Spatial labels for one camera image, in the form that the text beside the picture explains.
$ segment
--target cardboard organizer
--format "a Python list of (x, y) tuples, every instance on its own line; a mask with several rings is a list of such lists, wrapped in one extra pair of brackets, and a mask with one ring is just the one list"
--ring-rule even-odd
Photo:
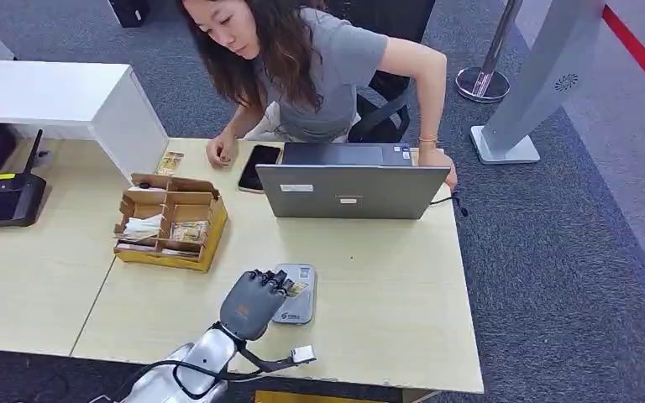
[[(163, 175), (132, 175), (135, 185), (149, 184), (162, 191), (127, 190), (120, 202), (122, 221), (115, 224), (115, 234), (121, 235), (131, 217), (149, 218), (162, 214), (159, 234), (136, 242), (118, 240), (114, 252), (125, 262), (158, 264), (208, 272), (228, 214), (218, 190), (208, 181)], [(201, 242), (175, 241), (170, 238), (174, 222), (207, 220), (208, 226)], [(172, 254), (171, 251), (196, 253), (192, 256)]]

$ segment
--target black smartphone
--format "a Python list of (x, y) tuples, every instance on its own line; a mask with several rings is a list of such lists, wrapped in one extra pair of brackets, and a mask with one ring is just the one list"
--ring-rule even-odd
[(267, 145), (256, 145), (251, 152), (249, 161), (246, 162), (244, 172), (239, 179), (239, 189), (241, 191), (252, 191), (254, 193), (263, 193), (263, 185), (260, 183), (258, 172), (255, 170), (257, 164), (275, 164), (278, 157), (281, 156), (281, 149), (269, 147)]

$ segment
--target woman's arm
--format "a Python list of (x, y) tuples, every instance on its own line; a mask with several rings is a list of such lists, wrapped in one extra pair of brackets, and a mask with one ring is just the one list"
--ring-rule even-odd
[(232, 139), (241, 139), (263, 118), (263, 110), (239, 105), (231, 121), (228, 122), (221, 135), (230, 136)]
[(227, 166), (236, 158), (236, 139), (242, 138), (254, 128), (263, 114), (258, 108), (239, 105), (221, 134), (207, 144), (207, 157), (213, 167)]
[(457, 181), (454, 163), (436, 148), (438, 125), (446, 97), (446, 56), (422, 44), (389, 38), (378, 70), (411, 77), (417, 82), (419, 112), (422, 115), (419, 165), (450, 166), (451, 173), (446, 182), (453, 189)]

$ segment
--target blue carpet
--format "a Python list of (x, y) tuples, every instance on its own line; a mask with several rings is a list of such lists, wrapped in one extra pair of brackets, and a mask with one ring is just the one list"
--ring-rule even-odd
[[(0, 0), (0, 36), (26, 60), (129, 62), (171, 135), (218, 133), (231, 108), (213, 93), (170, 3), (157, 3), (154, 18), (135, 30), (120, 29), (106, 6), (84, 3), (6, 7)], [(645, 254), (564, 111), (532, 135), (540, 163), (484, 166), (475, 156), (469, 127), (484, 123), (495, 106), (462, 99), (451, 82), (456, 71), (481, 62), (500, 12), (496, 0), (440, 0), (427, 29), (426, 42), (450, 63), (440, 136), (470, 210), (459, 219), (459, 241), (486, 388), (484, 395), (434, 399), (645, 402)], [(526, 53), (513, 29), (499, 69), (514, 76)], [(412, 121), (409, 139), (418, 134)], [(25, 367), (24, 360), (38, 364)], [(132, 370), (0, 353), (0, 401), (32, 394), (44, 379), (54, 394), (54, 372), (71, 385), (58, 401), (87, 401), (112, 392)], [(248, 389), (234, 390), (230, 401), (248, 402), (255, 388), (398, 398), (387, 388), (346, 384), (269, 379), (242, 386)]]

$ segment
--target laptop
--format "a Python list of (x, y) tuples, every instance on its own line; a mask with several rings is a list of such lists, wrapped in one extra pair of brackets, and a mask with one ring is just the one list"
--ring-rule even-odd
[(283, 165), (412, 166), (407, 143), (286, 143)]
[(276, 217), (417, 220), (448, 167), (256, 165)]

